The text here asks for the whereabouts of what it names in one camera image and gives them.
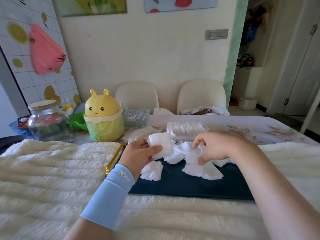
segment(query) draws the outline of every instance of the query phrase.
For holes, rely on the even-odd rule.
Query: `dark blue mat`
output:
[[[139,178],[129,194],[254,200],[242,173],[233,163],[217,167],[223,174],[222,179],[206,180],[182,172],[185,160],[175,165],[163,159],[160,161],[163,164],[161,180],[149,181]]]

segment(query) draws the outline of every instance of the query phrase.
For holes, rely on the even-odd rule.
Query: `floral tablecloth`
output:
[[[245,138],[257,145],[275,144],[281,142],[300,142],[309,145],[319,145],[287,125],[262,116],[223,116],[223,115],[150,115],[147,126],[151,125],[160,131],[166,131],[168,122],[203,122],[210,130],[224,131]],[[126,129],[122,136],[134,129]],[[76,131],[75,144],[92,142],[89,133]],[[117,142],[125,144],[120,138]]]

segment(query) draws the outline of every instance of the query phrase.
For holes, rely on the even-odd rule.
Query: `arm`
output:
[[[103,181],[64,240],[109,240],[131,186],[162,146],[149,147],[148,138],[126,146],[118,164]]]
[[[290,184],[258,146],[220,132],[205,132],[193,147],[206,144],[199,159],[231,157],[241,170],[272,239],[319,239],[320,214]]]

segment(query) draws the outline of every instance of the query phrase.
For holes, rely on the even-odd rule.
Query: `hand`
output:
[[[224,132],[207,131],[195,138],[192,148],[196,149],[198,145],[207,145],[205,152],[198,160],[199,165],[204,165],[213,159],[222,160],[232,157],[233,151],[245,144],[250,144],[250,142]]]
[[[141,170],[152,161],[151,157],[162,151],[161,145],[149,147],[148,137],[138,138],[130,142],[122,153],[119,164],[126,166],[137,181]]]

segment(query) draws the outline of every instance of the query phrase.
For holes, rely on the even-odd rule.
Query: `white chair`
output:
[[[179,91],[177,114],[183,109],[199,106],[226,108],[226,92],[221,83],[211,79],[196,79],[184,83]]]
[[[122,83],[115,92],[115,99],[128,109],[150,109],[151,114],[154,108],[159,108],[158,94],[154,85],[145,81]]]

